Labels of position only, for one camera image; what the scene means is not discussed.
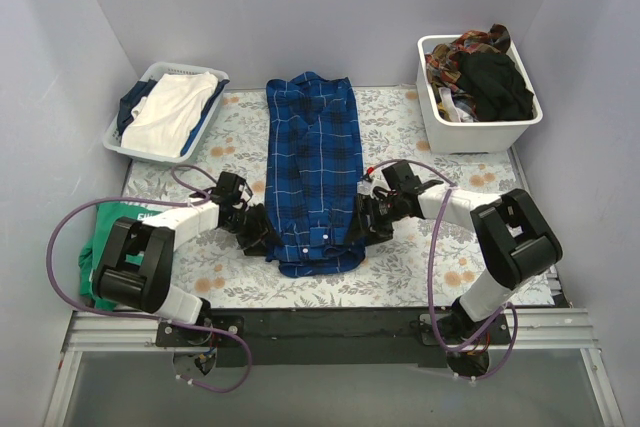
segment folded white cloth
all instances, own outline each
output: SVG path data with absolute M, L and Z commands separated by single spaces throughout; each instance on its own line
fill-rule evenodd
M 134 121 L 122 134 L 120 145 L 139 152 L 180 157 L 217 85 L 218 78 L 209 72 L 163 75 L 149 96 L 133 109 Z

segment cable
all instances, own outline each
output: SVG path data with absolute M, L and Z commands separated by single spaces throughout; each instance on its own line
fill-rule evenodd
M 498 362 L 498 365 L 493 370 L 487 372 L 484 375 L 476 377 L 476 379 L 489 378 L 495 375 L 496 372 L 498 372 L 498 370 L 500 370 L 504 366 L 504 364 L 507 362 L 507 360 L 511 356 L 511 352 L 513 351 L 513 347 L 516 342 L 516 337 L 518 335 L 518 314 L 513 304 L 511 302 L 507 302 L 504 306 L 500 307 L 493 314 L 491 314 L 485 320 L 485 322 L 480 326 L 480 328 L 477 329 L 473 333 L 473 335 L 471 335 L 466 341 L 462 342 L 461 344 L 455 347 L 451 347 L 447 345 L 447 343 L 444 341 L 444 339 L 442 338 L 442 335 L 440 334 L 440 330 L 438 329 L 438 322 L 436 318 L 436 308 L 435 308 L 434 298 L 433 298 L 433 271 L 434 271 L 435 253 L 436 253 L 436 241 L 438 239 L 438 233 L 440 231 L 440 224 L 442 223 L 442 219 L 444 218 L 444 213 L 447 208 L 447 204 L 449 203 L 449 199 L 451 198 L 451 194 L 453 193 L 453 189 L 457 187 L 457 184 L 453 180 L 451 180 L 449 177 L 447 177 L 445 174 L 435 169 L 434 167 L 431 167 L 430 165 L 427 165 L 423 162 L 420 162 L 417 160 L 410 160 L 410 159 L 391 159 L 391 160 L 385 160 L 383 162 L 379 162 L 376 165 L 369 167 L 367 169 L 367 174 L 368 175 L 371 174 L 374 170 L 384 165 L 394 164 L 396 162 L 401 162 L 403 160 L 409 162 L 410 164 L 418 165 L 420 167 L 423 167 L 429 170 L 430 172 L 434 173 L 435 175 L 437 175 L 438 177 L 440 177 L 442 180 L 444 180 L 449 184 L 449 189 L 447 189 L 447 192 L 445 193 L 444 198 L 442 199 L 442 205 L 440 206 L 440 211 L 438 212 L 438 216 L 436 217 L 436 221 L 433 226 L 433 232 L 431 234 L 431 244 L 429 246 L 429 259 L 427 261 L 427 301 L 429 304 L 429 317 L 431 318 L 431 327 L 433 330 L 434 337 L 438 341 L 438 344 L 440 344 L 440 347 L 442 347 L 445 351 L 448 351 L 448 352 L 462 352 L 466 347 L 468 347 L 469 345 L 479 340 L 480 336 L 483 335 L 485 332 L 487 332 L 487 329 L 489 328 L 489 326 L 504 311 L 505 308 L 509 308 L 513 313 L 513 333 L 511 336 L 511 342 L 507 347 L 507 351 L 505 352 L 500 362 Z
M 183 186 L 183 187 L 185 187 L 185 188 L 187 188 L 187 189 L 189 189 L 189 190 L 191 190 L 193 192 L 196 192 L 196 193 L 200 194 L 201 196 L 204 197 L 204 199 L 198 200 L 196 202 L 182 203 L 182 202 L 171 202 L 171 201 L 166 201 L 166 200 L 139 199 L 139 198 L 136 198 L 136 197 L 105 197 L 105 198 L 102 198 L 102 199 L 96 199 L 96 200 L 92 200 L 90 202 L 87 202 L 85 204 L 82 204 L 82 205 L 76 207 L 75 209 L 73 209 L 71 212 L 69 212 L 67 215 L 65 215 L 62 218 L 62 220 L 58 223 L 58 225 L 56 225 L 56 227 L 53 229 L 53 232 L 51 233 L 51 237 L 49 238 L 49 243 L 47 244 L 47 253 L 46 253 L 46 257 L 45 257 L 45 264 L 46 264 L 46 268 L 47 268 L 47 277 L 49 278 L 49 283 L 51 284 L 51 287 L 56 292 L 56 294 L 58 294 L 58 297 L 60 297 L 63 301 L 65 301 L 67 304 L 69 304 L 74 309 L 79 310 L 79 311 L 83 311 L 83 312 L 89 312 L 89 313 L 97 314 L 97 315 L 104 315 L 104 316 L 107 316 L 107 317 L 123 317 L 123 318 L 129 318 L 129 319 L 161 320 L 158 316 L 151 315 L 151 314 L 134 314 L 134 313 L 128 313 L 128 312 L 109 312 L 109 311 L 106 311 L 106 310 L 94 309 L 94 308 L 91 308 L 91 307 L 87 307 L 87 306 L 83 305 L 82 303 L 80 303 L 80 302 L 72 299 L 71 297 L 69 297 L 60 288 L 60 285 L 58 284 L 58 281 L 56 280 L 55 274 L 53 272 L 53 246 L 55 245 L 56 239 L 58 238 L 58 235 L 60 234 L 60 231 L 66 225 L 66 223 L 69 222 L 69 220 L 71 220 L 78 213 L 82 212 L 83 210 L 88 209 L 89 207 L 93 207 L 94 205 L 105 204 L 105 203 L 108 203 L 108 202 L 134 202 L 134 203 L 138 203 L 138 204 L 164 205 L 164 206 L 168 206 L 168 207 L 193 207 L 193 206 L 198 206 L 198 205 L 202 205 L 202 204 L 205 204 L 205 203 L 209 202 L 211 197 L 205 190 L 202 190 L 202 189 L 199 189 L 197 187 L 194 187 L 194 186 L 192 186 L 192 185 L 190 185 L 190 184 L 188 184 L 188 183 L 186 183 L 183 180 L 178 178 L 178 176 L 176 175 L 176 170 L 178 168 L 187 168 L 189 170 L 196 170 L 196 171 L 204 174 L 214 184 L 216 183 L 215 179 L 207 171 L 205 171 L 204 169 L 201 169 L 198 166 L 188 165 L 188 164 L 176 165 L 176 166 L 171 168 L 171 176 L 173 177 L 173 179 L 178 184 L 180 184 L 181 186 Z M 184 329 L 198 330 L 198 331 L 202 331 L 202 332 L 211 332 L 211 335 L 213 335 L 213 334 L 226 335 L 227 337 L 230 337 L 233 340 L 235 340 L 236 342 L 238 342 L 238 344 L 240 344 L 240 346 L 245 351 L 245 354 L 247 356 L 247 368 L 245 369 L 245 371 L 244 371 L 242 377 L 240 378 L 240 380 L 237 383 L 235 383 L 234 385 L 232 385 L 231 387 L 226 387 L 226 388 L 213 387 L 211 385 L 205 384 L 204 382 L 200 382 L 200 381 L 191 379 L 191 378 L 189 378 L 187 376 L 184 376 L 184 375 L 180 376 L 182 379 L 188 380 L 190 383 L 193 383 L 193 384 L 195 384 L 195 385 L 197 385 L 199 387 L 202 387 L 203 389 L 207 389 L 207 390 L 209 390 L 211 392 L 216 392 L 216 393 L 220 393 L 220 394 L 231 392 L 231 391 L 237 389 L 238 387 L 240 387 L 244 383 L 244 381 L 249 376 L 249 373 L 251 372 L 251 367 L 253 365 L 253 357 L 251 355 L 251 349 L 249 349 L 249 346 L 247 345 L 247 343 L 242 338 L 238 337 L 235 334 L 232 334 L 231 332 L 227 332 L 226 330 L 220 330 L 220 329 L 216 329 L 214 327 L 201 327 L 201 326 L 198 326 L 198 325 L 184 324 L 182 322 L 175 322 L 175 321 L 173 321 L 172 324 L 176 325 L 178 327 L 184 328 Z
M 410 164 L 418 165 L 418 166 L 420 166 L 420 167 L 422 167 L 424 169 L 427 169 L 427 170 L 431 171 L 431 173 L 437 175 L 438 177 L 440 177 L 442 180 L 444 180 L 446 183 L 448 183 L 451 186 L 457 185 L 453 180 L 451 180 L 449 177 L 444 175 L 442 172 L 440 172 L 436 168 L 431 167 L 430 165 L 427 165 L 424 162 L 420 162 L 418 160 L 410 160 L 410 159 L 391 159 L 391 160 L 385 160 L 383 162 L 379 162 L 376 165 L 374 165 L 373 167 L 369 167 L 367 169 L 367 174 L 371 174 L 374 170 L 379 169 L 380 167 L 383 167 L 385 165 L 395 164 L 396 162 L 402 162 L 402 161 L 407 161 Z
M 473 344 L 473 349 L 471 350 L 466 350 L 464 353 L 467 355 L 475 355 L 476 354 L 476 350 L 478 350 L 478 346 L 480 345 L 480 338 L 478 338 L 478 340 L 476 340 L 476 343 Z
M 487 350 L 489 350 L 489 346 L 491 345 L 491 334 L 487 332 L 487 336 L 485 338 L 484 347 L 480 352 L 476 352 L 476 355 L 484 354 Z

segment glass panel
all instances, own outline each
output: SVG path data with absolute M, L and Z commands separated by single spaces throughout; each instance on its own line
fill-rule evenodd
M 492 353 L 496 360 L 500 355 Z M 229 385 L 239 375 L 239 369 L 219 369 L 207 379 Z M 177 381 L 169 353 L 85 353 L 65 424 L 174 427 L 221 422 L 602 425 L 577 350 L 517 350 L 502 372 L 475 387 L 407 365 L 258 366 L 238 391 L 223 395 Z

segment clothing pile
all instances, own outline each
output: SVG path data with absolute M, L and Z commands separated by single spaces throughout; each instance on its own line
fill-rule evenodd
M 186 154 L 228 82 L 209 72 L 165 74 L 157 82 L 137 82 L 120 99 L 116 121 L 120 145 L 165 157 Z
M 305 72 L 291 82 L 271 80 L 267 101 L 265 207 L 284 245 L 272 246 L 266 260 L 280 261 L 288 277 L 355 269 L 364 241 L 347 244 L 345 236 L 363 167 L 349 79 Z
M 440 116 L 450 122 L 531 120 L 533 93 L 506 54 L 507 28 L 470 30 L 426 54 L 427 79 Z

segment green shirt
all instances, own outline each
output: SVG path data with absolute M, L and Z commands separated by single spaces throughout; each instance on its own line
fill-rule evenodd
M 80 295 L 92 298 L 95 301 L 95 308 L 101 310 L 113 310 L 117 305 L 115 302 L 95 297 L 91 290 L 91 273 L 100 263 L 102 252 L 107 244 L 111 227 L 120 217 L 142 220 L 146 217 L 153 217 L 161 212 L 145 209 L 139 205 L 124 204 L 121 202 L 109 202 L 98 205 L 96 218 L 96 230 L 93 237 L 80 251 L 78 265 L 80 266 Z M 127 256 L 127 261 L 140 265 L 142 255 Z

